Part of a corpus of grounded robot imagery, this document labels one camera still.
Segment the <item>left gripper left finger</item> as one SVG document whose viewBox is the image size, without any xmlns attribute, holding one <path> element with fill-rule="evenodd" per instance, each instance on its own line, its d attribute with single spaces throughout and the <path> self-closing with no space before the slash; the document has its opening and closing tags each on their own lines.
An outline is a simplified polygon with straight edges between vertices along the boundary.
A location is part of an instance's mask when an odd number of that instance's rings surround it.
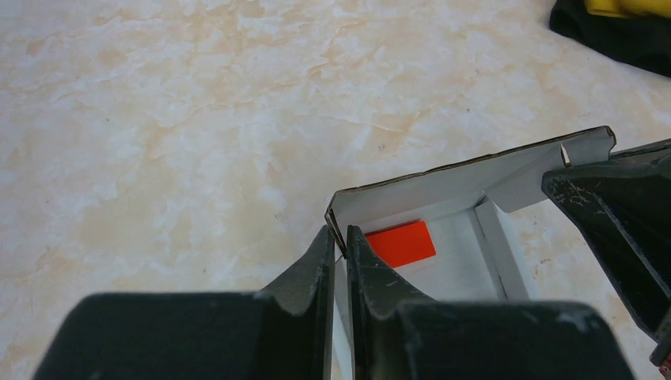
<svg viewBox="0 0 671 380">
<path fill-rule="evenodd" d="M 67 315 L 37 379 L 328 379 L 334 238 L 258 291 L 103 293 Z"/>
</svg>

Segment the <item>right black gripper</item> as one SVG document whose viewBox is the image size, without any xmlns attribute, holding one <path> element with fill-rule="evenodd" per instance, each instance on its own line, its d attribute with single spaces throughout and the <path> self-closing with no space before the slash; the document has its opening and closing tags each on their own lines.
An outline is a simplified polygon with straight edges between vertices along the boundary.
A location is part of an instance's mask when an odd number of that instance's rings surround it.
<svg viewBox="0 0 671 380">
<path fill-rule="evenodd" d="M 670 363 L 670 159 L 634 158 L 546 172 L 543 193 L 584 237 L 637 326 Z"/>
</svg>

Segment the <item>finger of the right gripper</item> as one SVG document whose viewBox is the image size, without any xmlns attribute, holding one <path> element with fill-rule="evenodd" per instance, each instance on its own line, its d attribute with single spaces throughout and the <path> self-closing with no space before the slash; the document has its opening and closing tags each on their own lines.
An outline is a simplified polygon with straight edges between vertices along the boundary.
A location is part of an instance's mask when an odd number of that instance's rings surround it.
<svg viewBox="0 0 671 380">
<path fill-rule="evenodd" d="M 617 152 L 611 152 L 609 158 L 611 160 L 630 157 L 637 154 L 647 154 L 651 152 L 656 152 L 659 150 L 667 150 L 670 148 L 670 139 L 664 139 L 657 142 L 652 142 L 646 145 L 635 146 L 626 150 L 619 150 Z"/>
</svg>

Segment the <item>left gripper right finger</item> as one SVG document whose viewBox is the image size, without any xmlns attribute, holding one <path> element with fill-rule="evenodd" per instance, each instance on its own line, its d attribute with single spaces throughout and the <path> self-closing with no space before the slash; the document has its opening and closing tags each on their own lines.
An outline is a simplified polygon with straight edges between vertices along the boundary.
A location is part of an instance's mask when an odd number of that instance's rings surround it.
<svg viewBox="0 0 671 380">
<path fill-rule="evenodd" d="M 357 379 L 630 379 L 608 324 L 579 302 L 439 302 L 347 229 Z"/>
</svg>

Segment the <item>small red block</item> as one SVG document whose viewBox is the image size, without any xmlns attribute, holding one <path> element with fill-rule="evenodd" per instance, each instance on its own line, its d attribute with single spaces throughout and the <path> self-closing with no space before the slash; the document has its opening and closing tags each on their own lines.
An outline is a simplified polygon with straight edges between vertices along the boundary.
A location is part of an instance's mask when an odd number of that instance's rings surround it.
<svg viewBox="0 0 671 380">
<path fill-rule="evenodd" d="M 417 220 L 366 234 L 372 250 L 390 267 L 435 257 L 437 252 L 424 221 Z"/>
</svg>

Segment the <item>white cardboard box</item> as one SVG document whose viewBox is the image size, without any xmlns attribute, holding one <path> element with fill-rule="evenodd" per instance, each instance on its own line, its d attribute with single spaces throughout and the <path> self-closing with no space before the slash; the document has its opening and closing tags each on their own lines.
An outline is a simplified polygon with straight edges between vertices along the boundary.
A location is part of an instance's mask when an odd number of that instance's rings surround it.
<svg viewBox="0 0 671 380">
<path fill-rule="evenodd" d="M 339 357 L 351 355 L 343 372 L 357 379 L 347 281 L 349 226 L 366 237 L 424 221 L 436 256 L 389 267 L 439 302 L 541 302 L 506 216 L 544 200 L 546 172 L 606 159 L 614 143 L 610 128 L 595 127 L 336 192 L 325 219 L 341 252 L 335 265 L 336 351 Z"/>
</svg>

